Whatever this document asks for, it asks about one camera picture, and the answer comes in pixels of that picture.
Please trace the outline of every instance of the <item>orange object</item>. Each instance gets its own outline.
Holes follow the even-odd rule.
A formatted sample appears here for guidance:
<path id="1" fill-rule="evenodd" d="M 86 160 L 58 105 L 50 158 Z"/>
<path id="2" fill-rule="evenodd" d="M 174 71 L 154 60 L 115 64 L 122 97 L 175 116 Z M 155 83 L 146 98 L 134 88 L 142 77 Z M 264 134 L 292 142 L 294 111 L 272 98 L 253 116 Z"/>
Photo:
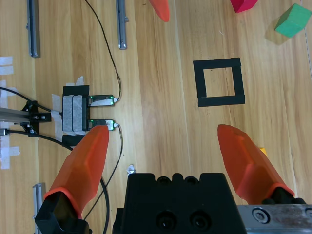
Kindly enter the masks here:
<path id="1" fill-rule="evenodd" d="M 294 195 L 246 133 L 229 125 L 219 125 L 218 138 L 235 192 L 248 204 L 261 204 L 278 187 Z"/>
<path id="2" fill-rule="evenodd" d="M 104 170 L 108 140 L 107 126 L 92 128 L 67 156 L 44 198 L 56 192 L 63 192 L 81 219 L 83 208 L 97 194 Z"/>
<path id="3" fill-rule="evenodd" d="M 168 0 L 150 0 L 150 3 L 156 11 L 157 15 L 164 22 L 168 22 L 170 19 Z"/>

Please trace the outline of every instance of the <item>green cube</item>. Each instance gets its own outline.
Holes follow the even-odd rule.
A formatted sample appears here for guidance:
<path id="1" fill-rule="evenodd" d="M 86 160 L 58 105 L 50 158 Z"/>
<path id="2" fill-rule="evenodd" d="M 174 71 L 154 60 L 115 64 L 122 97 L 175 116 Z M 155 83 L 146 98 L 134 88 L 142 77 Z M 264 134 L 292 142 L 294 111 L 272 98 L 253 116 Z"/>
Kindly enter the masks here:
<path id="1" fill-rule="evenodd" d="M 312 11 L 295 3 L 281 16 L 275 31 L 292 38 L 307 26 L 311 15 Z"/>

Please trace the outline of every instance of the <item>pink block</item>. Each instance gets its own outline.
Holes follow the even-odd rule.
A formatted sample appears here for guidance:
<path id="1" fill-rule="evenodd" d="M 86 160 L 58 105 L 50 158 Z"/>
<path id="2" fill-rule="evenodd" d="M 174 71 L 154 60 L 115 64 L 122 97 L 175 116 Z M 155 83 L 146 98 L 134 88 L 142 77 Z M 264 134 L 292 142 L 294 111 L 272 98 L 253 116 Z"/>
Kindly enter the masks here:
<path id="1" fill-rule="evenodd" d="M 247 11 L 257 3 L 258 0 L 231 0 L 236 13 Z"/>

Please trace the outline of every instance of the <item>masking tape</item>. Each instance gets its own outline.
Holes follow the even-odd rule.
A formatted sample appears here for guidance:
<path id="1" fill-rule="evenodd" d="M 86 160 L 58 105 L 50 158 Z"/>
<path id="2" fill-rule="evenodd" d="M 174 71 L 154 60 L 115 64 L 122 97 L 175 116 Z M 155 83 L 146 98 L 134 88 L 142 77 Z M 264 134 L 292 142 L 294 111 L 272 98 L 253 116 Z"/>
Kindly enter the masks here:
<path id="1" fill-rule="evenodd" d="M 76 81 L 76 86 L 78 85 L 84 85 L 83 77 L 79 77 Z"/>
<path id="2" fill-rule="evenodd" d="M 0 86 L 6 87 L 6 80 L 0 80 Z M 8 96 L 9 92 L 5 90 L 1 90 L 0 95 L 0 107 L 8 108 Z M 1 122 L 1 128 L 9 128 L 11 123 Z M 19 147 L 10 147 L 10 136 L 1 136 L 0 137 L 0 162 L 1 162 L 1 169 L 10 169 L 10 156 L 17 156 L 20 155 L 20 148 Z"/>
<path id="3" fill-rule="evenodd" d="M 13 66 L 0 67 L 0 76 L 11 75 L 13 73 Z"/>
<path id="4" fill-rule="evenodd" d="M 13 57 L 7 56 L 7 57 L 0 57 L 0 66 L 7 66 L 13 64 Z"/>
<path id="5" fill-rule="evenodd" d="M 75 85 L 84 85 L 83 77 L 79 77 L 77 79 L 76 83 L 66 83 L 66 86 L 75 86 Z M 55 130 L 55 139 L 59 140 L 62 142 L 62 138 L 64 133 L 68 135 L 85 135 L 86 133 L 84 131 L 77 131 L 77 132 L 72 132 L 72 131 L 67 131 L 64 132 L 62 129 L 62 118 L 60 116 L 60 112 L 62 112 L 62 101 L 61 97 L 55 94 L 52 94 L 52 107 L 53 111 L 51 112 L 51 116 L 54 120 L 54 130 Z"/>

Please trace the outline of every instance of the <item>wooden table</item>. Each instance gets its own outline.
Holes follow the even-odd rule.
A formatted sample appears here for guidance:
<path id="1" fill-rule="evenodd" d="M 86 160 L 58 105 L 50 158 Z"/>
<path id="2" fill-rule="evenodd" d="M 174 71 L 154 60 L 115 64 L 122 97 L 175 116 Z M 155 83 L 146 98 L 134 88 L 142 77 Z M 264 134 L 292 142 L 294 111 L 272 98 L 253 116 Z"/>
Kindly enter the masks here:
<path id="1" fill-rule="evenodd" d="M 116 209 L 124 205 L 130 164 L 156 177 L 226 174 L 219 124 L 238 127 L 265 147 L 286 184 L 312 202 L 312 22 L 292 39 L 274 31 L 282 13 L 299 0 L 261 0 L 241 14 L 234 13 L 229 0 L 170 0 L 169 23 L 157 17 L 147 0 L 126 0 L 128 49 L 123 51 L 117 45 L 115 1 L 90 3 L 103 23 L 122 81 L 121 101 L 91 112 L 92 118 L 115 119 L 124 136 L 121 162 L 108 186 L 108 233 Z M 302 3 L 312 9 L 309 0 Z M 0 77 L 7 87 L 50 108 L 51 94 L 61 96 L 62 87 L 80 76 L 91 94 L 118 95 L 100 26 L 83 0 L 39 1 L 41 58 L 28 55 L 26 21 L 25 0 L 0 0 L 0 56 L 13 56 L 14 66 L 13 75 Z M 198 108 L 193 60 L 236 57 L 241 58 L 246 104 Z M 205 79 L 210 96 L 233 92 L 228 69 L 205 71 Z M 9 108 L 24 104 L 8 97 Z M 53 137 L 54 123 L 42 124 L 40 133 Z M 43 139 L 16 135 L 10 136 L 10 146 L 19 146 L 20 155 L 11 157 L 9 170 L 0 170 L 0 232 L 32 233 L 32 186 L 45 182 L 50 188 L 69 152 Z M 119 149 L 119 134 L 111 132 L 105 180 Z M 87 219 L 94 233 L 102 233 L 105 214 L 102 198 Z"/>

